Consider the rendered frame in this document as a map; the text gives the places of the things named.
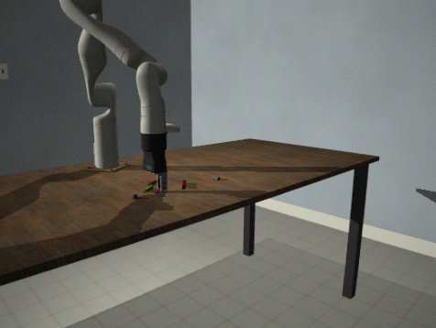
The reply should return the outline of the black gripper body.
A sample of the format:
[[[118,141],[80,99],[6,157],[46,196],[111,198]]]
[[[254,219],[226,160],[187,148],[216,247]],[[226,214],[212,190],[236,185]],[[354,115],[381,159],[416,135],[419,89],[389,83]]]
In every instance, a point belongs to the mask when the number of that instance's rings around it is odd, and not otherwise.
[[[160,173],[167,171],[165,149],[167,132],[178,133],[180,126],[166,124],[165,116],[141,116],[141,149],[144,151],[143,170]]]

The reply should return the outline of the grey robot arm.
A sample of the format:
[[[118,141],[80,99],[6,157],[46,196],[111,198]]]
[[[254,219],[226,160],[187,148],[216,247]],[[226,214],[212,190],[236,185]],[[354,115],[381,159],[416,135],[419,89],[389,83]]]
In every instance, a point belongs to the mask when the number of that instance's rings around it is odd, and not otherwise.
[[[93,119],[94,164],[99,169],[119,167],[116,88],[113,83],[95,83],[107,63],[106,47],[126,66],[137,71],[141,116],[165,116],[160,86],[168,78],[167,71],[124,30],[103,23],[102,0],[60,0],[60,6],[83,28],[78,51],[89,103],[94,107],[108,107],[104,114]]]

